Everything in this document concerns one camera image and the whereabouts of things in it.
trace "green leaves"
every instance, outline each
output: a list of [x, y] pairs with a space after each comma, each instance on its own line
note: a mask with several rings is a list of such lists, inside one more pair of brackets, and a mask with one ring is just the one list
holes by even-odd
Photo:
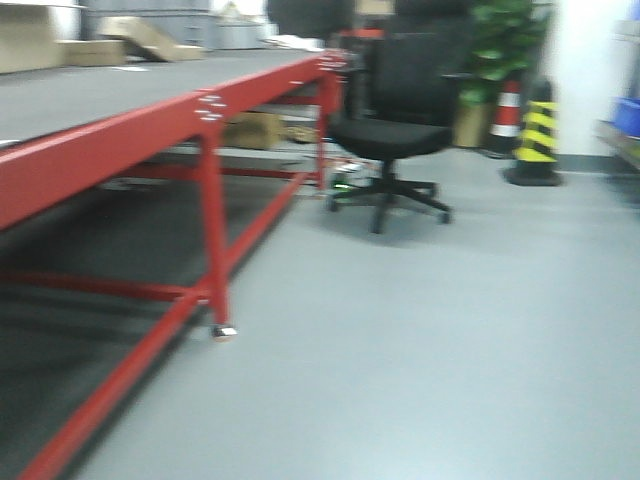
[[531, 49], [544, 41], [551, 18], [536, 8], [534, 0], [475, 1], [476, 45], [468, 66], [476, 80], [463, 85], [463, 103], [493, 100], [505, 78], [531, 66]]

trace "chair seat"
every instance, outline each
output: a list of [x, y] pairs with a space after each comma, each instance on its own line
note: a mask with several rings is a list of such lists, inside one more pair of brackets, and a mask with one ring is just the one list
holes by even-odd
[[366, 118], [341, 120], [331, 127], [331, 136], [358, 157], [392, 161], [447, 148], [453, 133], [449, 127]]

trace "metal shelf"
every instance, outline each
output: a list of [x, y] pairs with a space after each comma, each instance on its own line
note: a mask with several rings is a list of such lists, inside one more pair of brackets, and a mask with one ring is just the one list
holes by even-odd
[[630, 137], [618, 130], [611, 122], [601, 121], [596, 134], [608, 145], [616, 149], [618, 155], [640, 170], [640, 138]]

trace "plant pot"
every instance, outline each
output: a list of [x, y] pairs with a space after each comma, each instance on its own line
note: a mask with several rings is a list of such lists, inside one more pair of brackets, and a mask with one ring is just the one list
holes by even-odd
[[491, 126], [493, 105], [483, 103], [473, 107], [459, 106], [453, 127], [453, 144], [457, 147], [482, 146]]

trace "traffic cone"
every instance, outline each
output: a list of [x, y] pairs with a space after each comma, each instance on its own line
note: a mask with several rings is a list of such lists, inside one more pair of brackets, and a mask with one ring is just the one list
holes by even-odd
[[498, 108], [487, 148], [482, 153], [491, 158], [513, 158], [520, 133], [520, 83], [507, 80], [498, 98]]
[[520, 135], [520, 145], [514, 151], [516, 164], [504, 171], [508, 182], [527, 187], [555, 187], [562, 183], [553, 171], [556, 164], [555, 110], [553, 87], [547, 78], [543, 78], [527, 102], [525, 127]]

